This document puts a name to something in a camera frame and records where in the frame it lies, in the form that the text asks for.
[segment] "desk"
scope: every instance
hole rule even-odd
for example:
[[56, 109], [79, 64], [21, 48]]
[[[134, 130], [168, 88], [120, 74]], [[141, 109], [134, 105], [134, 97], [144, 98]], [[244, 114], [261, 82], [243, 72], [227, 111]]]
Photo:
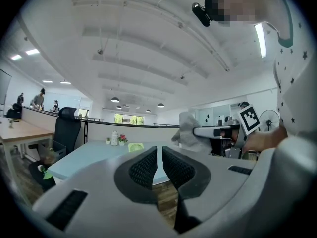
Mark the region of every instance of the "desk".
[[8, 163], [8, 167], [10, 173], [12, 175], [12, 179], [16, 183], [18, 191], [27, 205], [30, 205], [29, 200], [27, 199], [24, 191], [21, 189], [19, 184], [18, 177], [16, 175], [11, 154], [10, 154], [10, 147], [14, 145], [21, 145], [26, 143], [31, 143], [38, 140], [43, 139], [52, 139], [54, 133], [45, 129], [38, 128], [33, 126], [27, 122], [19, 120], [20, 122], [14, 122], [13, 128], [9, 128], [9, 120], [8, 118], [1, 117], [0, 121], [0, 142], [4, 146], [4, 152], [6, 161]]
[[[169, 179], [163, 169], [162, 146], [175, 146], [175, 144], [172, 142], [147, 142], [143, 145], [145, 150], [152, 146], [158, 148], [158, 169], [153, 178], [153, 185], [168, 181]], [[105, 141], [89, 141], [50, 166], [48, 170], [58, 183], [59, 179], [65, 180], [91, 163], [116, 158], [124, 154], [129, 154], [128, 145], [112, 146], [107, 145]]]

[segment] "black camera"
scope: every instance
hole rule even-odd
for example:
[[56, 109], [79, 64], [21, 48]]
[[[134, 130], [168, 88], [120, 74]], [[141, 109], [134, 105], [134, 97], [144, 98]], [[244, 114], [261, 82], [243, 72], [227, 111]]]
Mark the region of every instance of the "black camera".
[[206, 27], [210, 26], [211, 20], [209, 16], [207, 15], [204, 6], [201, 6], [199, 3], [195, 2], [192, 5], [192, 11], [196, 15], [196, 17], [198, 17], [198, 19], [204, 26]]

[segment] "wooden floor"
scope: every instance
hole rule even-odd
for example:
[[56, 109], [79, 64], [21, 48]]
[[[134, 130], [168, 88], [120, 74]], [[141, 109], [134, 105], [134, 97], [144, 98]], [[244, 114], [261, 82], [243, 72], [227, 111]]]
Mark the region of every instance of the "wooden floor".
[[[33, 180], [28, 170], [28, 166], [31, 162], [25, 158], [21, 159], [20, 154], [16, 151], [16, 149], [11, 150], [11, 156], [21, 187], [31, 204], [33, 204], [43, 194], [43, 191]], [[13, 192], [12, 194], [15, 195], [17, 200], [22, 202], [22, 199], [18, 196], [16, 185], [11, 180], [3, 146], [0, 146], [0, 169], [4, 181]], [[159, 211], [167, 220], [168, 224], [171, 227], [174, 227], [178, 198], [177, 190], [169, 181], [154, 185], [152, 190], [158, 197]]]

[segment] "desk fan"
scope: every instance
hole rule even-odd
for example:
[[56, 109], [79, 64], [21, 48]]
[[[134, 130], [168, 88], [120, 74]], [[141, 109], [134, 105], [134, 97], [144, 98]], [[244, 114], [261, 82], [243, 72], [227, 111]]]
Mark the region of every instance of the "desk fan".
[[260, 116], [260, 131], [272, 131], [279, 127], [279, 116], [274, 110], [265, 110]]

